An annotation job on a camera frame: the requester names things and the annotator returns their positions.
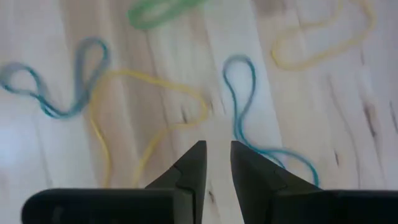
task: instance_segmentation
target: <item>pointed tip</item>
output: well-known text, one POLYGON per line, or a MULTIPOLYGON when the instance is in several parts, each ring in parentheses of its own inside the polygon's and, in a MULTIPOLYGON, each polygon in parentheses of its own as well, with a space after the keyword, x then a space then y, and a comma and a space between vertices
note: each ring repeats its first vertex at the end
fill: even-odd
POLYGON ((280 190, 318 190, 237 141, 231 143, 231 170, 245 223, 265 223, 264 214, 280 190))
POLYGON ((207 161, 206 148, 206 141, 198 141, 175 162, 174 166, 177 168, 180 166, 202 166, 207 161))

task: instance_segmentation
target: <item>yarn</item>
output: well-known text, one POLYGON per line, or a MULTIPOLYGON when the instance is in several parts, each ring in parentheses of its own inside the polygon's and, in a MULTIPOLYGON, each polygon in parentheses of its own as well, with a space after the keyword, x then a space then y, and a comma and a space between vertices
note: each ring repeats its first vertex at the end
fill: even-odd
POLYGON ((204 0, 141 0, 131 6, 127 16, 130 20, 130 25, 136 29, 147 30, 158 27, 163 23, 179 16, 183 11, 195 7, 204 0), (171 4, 165 11, 157 16, 145 20, 143 17, 146 13, 154 11, 156 7, 161 5, 171 4))
POLYGON ((235 139, 238 141, 241 141, 242 143, 247 145, 252 150, 274 160, 278 165, 280 165, 284 169, 286 169, 285 165, 283 165, 283 163, 280 161, 280 159, 278 159, 275 156, 276 154, 285 154, 287 156, 293 157, 293 158, 303 162, 312 172, 313 184, 316 186, 319 186, 319 177, 318 177, 318 173, 317 173, 316 169, 314 168, 314 166, 311 164, 310 161, 308 161, 306 158, 304 158, 299 153, 293 152, 293 151, 288 151, 288 150, 282 150, 282 149, 261 148, 261 147, 255 146, 246 138, 246 136, 244 134, 244 119, 246 118, 246 115, 249 112, 250 107, 252 105, 253 98, 256 93, 256 80, 257 80, 256 69, 254 68, 253 63, 251 62, 251 59, 245 55, 234 55, 234 56, 231 56, 230 58, 228 58, 227 61, 225 61, 225 63, 224 63, 223 78, 224 78, 224 82, 226 83, 229 91, 231 92, 231 96, 233 99, 233 116, 234 116, 234 118, 233 118, 233 133, 234 133, 235 139), (250 91, 248 101, 244 104, 243 110, 240 112, 238 110, 238 100, 236 97, 236 93, 228 79, 228 70, 229 70, 230 66, 232 66, 232 64, 237 63, 237 62, 245 63, 250 68, 251 80, 252 80, 251 91, 250 91))
POLYGON ((366 39, 369 33, 376 26, 375 12, 373 8, 369 5, 367 0, 352 0, 352 1, 357 2, 363 8, 365 15, 367 15, 367 17, 369 18, 369 25, 365 31, 358 34, 357 36, 352 37, 349 40, 340 42, 338 45, 334 47, 330 47, 325 51, 319 52, 301 62, 290 63, 284 60, 283 57, 280 56, 279 50, 282 47, 283 40, 291 38, 300 32, 310 29, 326 27, 331 23, 335 22, 343 10, 343 0, 338 0, 337 11, 329 19, 320 22, 304 23, 298 27, 291 27, 277 36, 275 42, 272 44, 272 49, 271 49, 271 56, 274 59, 275 64, 281 69, 299 72, 317 65, 323 60, 339 55, 344 51, 348 50, 350 47, 357 45, 360 42, 362 42, 364 39, 366 39))
POLYGON ((154 137, 150 140, 148 146, 146 147, 144 151, 144 155, 142 159, 139 161, 139 165, 137 169, 134 170, 134 175, 133 175, 133 181, 132 181, 132 186, 137 187, 139 179, 142 176, 142 173, 146 167, 146 164, 148 163, 148 160, 150 159, 151 155, 155 151, 156 146, 161 142, 161 140, 168 135, 171 131, 174 131, 176 129, 186 129, 186 128, 191 128, 194 127, 201 122, 205 121, 208 117, 208 107, 206 105, 205 99, 201 96, 199 91, 194 90, 192 87, 189 87, 187 85, 183 84, 178 84, 174 82, 169 82, 160 78, 156 78, 141 72, 135 72, 135 71, 130 71, 130 70, 120 70, 120 71, 109 71, 105 76, 101 78, 99 81, 97 87, 94 89, 92 98, 91 98, 91 103, 89 105, 89 111, 90 111, 90 123, 91 126, 93 127, 101 145, 102 149, 104 152, 104 158, 105 158, 105 163, 106 163, 106 175, 105 175, 105 180, 104 180, 104 186, 108 187, 109 182, 110 182, 110 173, 111 173, 111 156, 110 156, 110 151, 108 148, 108 144, 106 143, 104 136, 100 130, 99 125, 97 124, 95 117, 96 117, 96 111, 98 111, 98 106, 99 106, 99 100, 101 99, 101 94, 103 94, 103 88, 105 86, 105 83, 108 82, 109 79, 114 78, 116 76, 128 76, 128 77, 133 77, 136 78, 140 81, 144 81, 146 83, 156 85, 156 86, 161 86, 170 90, 176 90, 181 93, 185 93, 187 95, 190 95, 194 100, 197 100, 200 103, 201 106, 201 111, 200 115, 198 116, 197 119, 194 119, 193 121, 189 121, 187 123, 177 123, 177 124, 171 124, 169 127, 161 129, 156 132, 154 137))
POLYGON ((75 59, 75 100, 66 111, 63 111, 53 105, 47 98, 47 86, 40 75, 30 66, 20 62, 11 62, 0 69, 0 85, 9 93, 29 96, 35 98, 39 103, 43 112, 55 119, 71 118, 80 113, 88 104, 90 93, 96 85, 97 79, 105 72, 109 65, 109 51, 105 43, 96 37, 90 37, 80 42, 75 59), (85 66, 86 52, 95 46, 100 46, 103 51, 101 61, 97 64, 91 73, 91 77, 86 83, 83 81, 83 71, 85 66), (32 76, 36 82, 36 92, 16 88, 11 85, 12 76, 17 72, 26 71, 32 76))

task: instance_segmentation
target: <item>string loop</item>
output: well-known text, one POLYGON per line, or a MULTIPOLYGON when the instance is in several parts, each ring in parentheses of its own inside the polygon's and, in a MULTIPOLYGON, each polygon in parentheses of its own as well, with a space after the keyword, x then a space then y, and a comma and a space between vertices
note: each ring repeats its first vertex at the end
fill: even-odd
POLYGON ((107 72, 107 74, 105 76, 101 77, 101 80, 99 81, 97 87, 94 89, 93 97, 92 97, 91 103, 89 105, 91 127, 93 127, 94 132, 95 132, 98 140, 100 141, 101 147, 104 152, 104 159, 105 159, 105 164, 106 164, 104 187, 109 187, 109 185, 110 185, 112 162, 111 162, 111 155, 110 155, 108 144, 105 141, 105 138, 102 134, 100 126, 98 125, 95 117, 96 117, 96 112, 99 110, 98 109, 98 107, 100 105, 99 100, 101 99, 101 95, 104 93, 104 90, 103 90, 103 88, 105 87, 104 84, 107 83, 110 78, 113 78, 116 76, 132 77, 137 80, 146 82, 148 84, 160 86, 160 87, 163 87, 163 88, 166 88, 169 90, 179 91, 188 96, 191 96, 192 99, 197 100, 197 102, 199 102, 200 109, 201 109, 198 117, 193 119, 192 121, 189 121, 187 123, 170 124, 166 128, 160 129, 155 133, 154 137, 149 141, 149 144, 145 148, 144 155, 140 159, 137 169, 134 169, 132 186, 137 187, 139 180, 142 176, 142 173, 143 173, 151 155, 154 153, 156 147, 159 145, 161 140, 163 140, 164 137, 166 137, 166 135, 168 135, 171 131, 174 131, 177 129, 192 128, 192 127, 204 122, 208 117, 208 107, 207 107, 206 101, 202 97, 201 93, 190 86, 179 84, 179 83, 174 83, 174 82, 169 82, 167 80, 156 78, 156 77, 150 76, 145 73, 135 72, 135 71, 131 71, 131 70, 119 70, 119 71, 107 72))
POLYGON ((250 110, 250 107, 253 103, 253 98, 256 92, 256 69, 254 68, 253 63, 251 62, 251 59, 248 56, 245 55, 234 55, 231 56, 230 58, 227 59, 224 63, 224 68, 223 68, 223 78, 224 82, 226 83, 229 91, 231 92, 231 96, 233 99, 233 113, 234 113, 234 121, 233 121, 233 133, 234 137, 236 140, 243 142, 245 145, 247 145, 249 148, 252 150, 256 151, 257 153, 260 153, 262 155, 267 156, 268 158, 273 159, 278 165, 286 169, 285 165, 278 159, 278 157, 275 156, 275 154, 284 154, 289 157, 293 157, 301 162, 303 162, 312 172, 313 176, 313 184, 316 186, 319 186, 319 177, 317 170, 314 168, 312 163, 308 161, 306 158, 304 158, 302 155, 293 152, 293 151, 288 151, 288 150, 283 150, 283 149, 274 149, 274 148, 260 148, 258 146, 255 146, 254 144, 250 143, 250 141, 246 138, 244 134, 244 119, 246 118, 247 113, 250 110), (234 63, 245 63, 251 71, 251 80, 252 80, 252 85, 251 85, 251 90, 250 90, 250 95, 245 103, 243 110, 239 112, 238 110, 238 100, 236 97, 236 93, 234 88, 232 87, 232 84, 229 82, 228 79, 228 70, 230 66, 234 63))
POLYGON ((101 39, 96 37, 90 37, 80 42, 75 57, 75 101, 66 111, 58 109, 56 106, 51 104, 51 102, 47 98, 47 86, 45 82, 32 67, 23 63, 11 62, 3 66, 3 68, 0 70, 0 85, 9 93, 35 98, 40 103, 40 107, 43 112, 51 118, 67 119, 80 113, 82 109, 88 104, 90 99, 90 93, 94 88, 97 79, 107 69, 109 62, 110 59, 108 48, 101 39), (92 71, 89 80, 84 83, 83 71, 85 66, 86 53, 89 49, 96 45, 101 47, 103 51, 103 56, 92 71), (12 76, 21 71, 26 71, 32 76, 36 83, 36 91, 16 88, 11 85, 12 76))
POLYGON ((326 27, 330 25, 332 22, 335 22, 343 10, 343 0, 338 0, 337 10, 328 20, 320 22, 309 22, 301 24, 300 26, 297 27, 291 27, 277 36, 271 48, 271 56, 274 59, 275 64, 281 69, 299 72, 317 65, 323 60, 339 55, 348 50, 351 46, 354 46, 362 42, 364 39, 366 39, 366 37, 376 26, 376 15, 374 13, 373 8, 369 5, 367 0, 352 0, 352 1, 358 3, 363 8, 365 15, 369 18, 369 25, 366 28, 366 30, 364 30, 362 33, 358 34, 357 36, 352 37, 349 40, 342 41, 334 47, 330 47, 325 51, 319 52, 299 62, 288 62, 284 60, 283 57, 280 56, 279 50, 282 47, 283 40, 291 38, 300 32, 326 27))

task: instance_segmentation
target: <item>green string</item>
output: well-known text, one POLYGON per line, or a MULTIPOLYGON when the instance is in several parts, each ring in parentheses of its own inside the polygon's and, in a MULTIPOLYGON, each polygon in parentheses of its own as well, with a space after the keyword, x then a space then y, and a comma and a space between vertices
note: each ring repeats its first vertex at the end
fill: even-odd
POLYGON ((190 9, 202 1, 204 0, 141 0, 131 6, 127 16, 130 25, 136 29, 147 30, 174 19, 184 10, 190 9), (164 4, 169 4, 165 11, 148 20, 143 18, 145 14, 164 4))

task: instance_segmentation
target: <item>light wood surface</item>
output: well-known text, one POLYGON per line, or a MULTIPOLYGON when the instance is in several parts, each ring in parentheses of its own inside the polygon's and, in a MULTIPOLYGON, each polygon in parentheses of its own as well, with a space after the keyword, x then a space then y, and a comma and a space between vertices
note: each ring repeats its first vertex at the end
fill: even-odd
MULTIPOLYGON (((258 92, 245 124, 261 146, 287 147, 310 159, 324 189, 398 190, 398 27, 395 0, 370 1, 377 26, 361 44, 302 72, 286 72, 271 59, 278 32, 331 15, 334 0, 207 0, 161 27, 143 32, 128 23, 131 0, 0 0, 0 63, 21 61, 43 76, 57 105, 73 99, 73 54, 87 36, 111 48, 112 69, 130 68, 190 85, 210 107, 197 128, 175 131, 152 156, 141 186, 154 180, 196 141, 208 142, 208 181, 203 223, 242 223, 229 163, 232 101, 222 80, 232 54, 252 58, 258 92)), ((367 24, 350 1, 326 29, 297 34, 283 55, 301 60, 361 32, 367 24)), ((97 52, 88 69, 98 59, 97 52)), ((244 101, 249 70, 231 78, 244 101)), ((17 86, 34 89, 20 74, 17 86)), ((131 187, 132 172, 152 135, 198 115, 190 98, 131 78, 112 81, 98 120, 114 162, 112 187, 131 187)), ((54 187, 100 187, 100 145, 86 115, 66 121, 46 117, 30 98, 0 91, 0 222, 19 223, 30 195, 54 187)), ((311 180, 299 162, 288 169, 311 180)))

